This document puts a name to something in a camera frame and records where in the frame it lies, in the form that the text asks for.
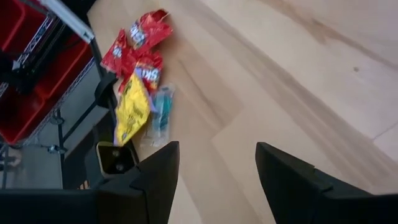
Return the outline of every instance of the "wooden floor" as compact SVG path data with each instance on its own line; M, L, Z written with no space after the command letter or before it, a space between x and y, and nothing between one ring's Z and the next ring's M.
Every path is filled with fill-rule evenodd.
M159 7L174 27L160 49L181 150L170 223L274 223L258 141L371 193L398 192L397 1L97 0L101 53Z

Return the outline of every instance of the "yellow candy wrapper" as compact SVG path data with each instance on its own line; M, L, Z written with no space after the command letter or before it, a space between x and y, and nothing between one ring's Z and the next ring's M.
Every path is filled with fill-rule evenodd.
M136 71L129 77L116 108L114 144L123 146L147 122L150 106L148 92Z

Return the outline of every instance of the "plastic wrapper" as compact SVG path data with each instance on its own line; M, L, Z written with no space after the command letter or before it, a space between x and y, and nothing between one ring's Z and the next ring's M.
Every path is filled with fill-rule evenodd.
M127 37L124 29L119 31L119 35L109 48L108 52L105 54L101 61L101 66L107 71L113 72L117 77L121 77L122 74L122 58L126 55L130 47L127 46Z
M134 49L132 49L131 47L126 48L125 51L122 52L121 76L129 78L130 75L134 72L138 60L139 59L134 53Z
M137 58L171 35L173 29L163 22L168 14L164 9L159 9L145 13L133 23L129 33L129 43Z
M141 74L134 71L116 108L115 145L125 145L147 122L150 114L148 99L149 95L141 80Z
M153 95L154 93L156 93L160 80L160 72L163 69L163 58L160 52L155 52L153 54L147 52L141 55L134 68L129 68L131 69L130 74L135 68L141 71L142 81L144 82L144 85L147 88L149 94ZM125 76L124 81L119 87L119 93L123 91L124 86L128 81L128 78L129 76Z
M162 86L154 95L157 113L152 115L147 130L141 139L141 147L161 147L170 139L170 112L172 110L175 87L171 84Z

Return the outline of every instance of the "chip bag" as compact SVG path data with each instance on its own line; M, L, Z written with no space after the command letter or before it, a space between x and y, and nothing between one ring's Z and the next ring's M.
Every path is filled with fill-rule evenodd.
M159 9L145 13L133 23L130 28L129 43L135 51L136 58L171 35L172 28L163 22L168 14L164 9Z
M144 82L149 94L153 95L156 93L160 80L160 72L163 69L163 58L160 52L146 52L141 55L134 67L131 65L128 66L124 67L124 71L126 73L130 70L131 74L134 69L137 69L137 71L141 74L142 81ZM128 78L129 77L125 76L125 79L119 87L119 93L123 92Z
M117 124L114 144L123 146L147 122L150 113L149 95L142 83L141 74L129 77L116 108Z
M121 29L118 37L102 59L101 66L107 71L115 73L118 78L122 77L123 59L127 61L127 57L129 60L133 60L130 63L135 64L136 58L132 57L131 48L127 45L126 32Z

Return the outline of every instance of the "red candy wrapper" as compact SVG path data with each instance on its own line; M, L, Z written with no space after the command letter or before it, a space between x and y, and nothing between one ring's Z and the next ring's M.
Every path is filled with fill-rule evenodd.
M130 46L127 45L126 32L124 31L124 29L121 29L113 45L102 59L101 66L107 69L107 71L116 73L116 76L118 78L122 77L124 65L123 61L127 62L128 58L129 63L136 63L136 58L132 56L133 53L131 51L132 49L130 48Z
M123 73L126 75L119 87L119 93L123 92L124 86L129 80L129 77L132 75L134 69L136 69L139 70L140 74L142 74L142 81L144 82L148 93L152 95L157 91L157 87L159 85L160 72L163 69L163 58L159 52L146 52L141 55L134 67L129 64L129 66L126 66L123 69L125 69L123 70Z
M164 9L148 12L131 26L129 40L136 58L171 35L172 28L162 22L168 14Z

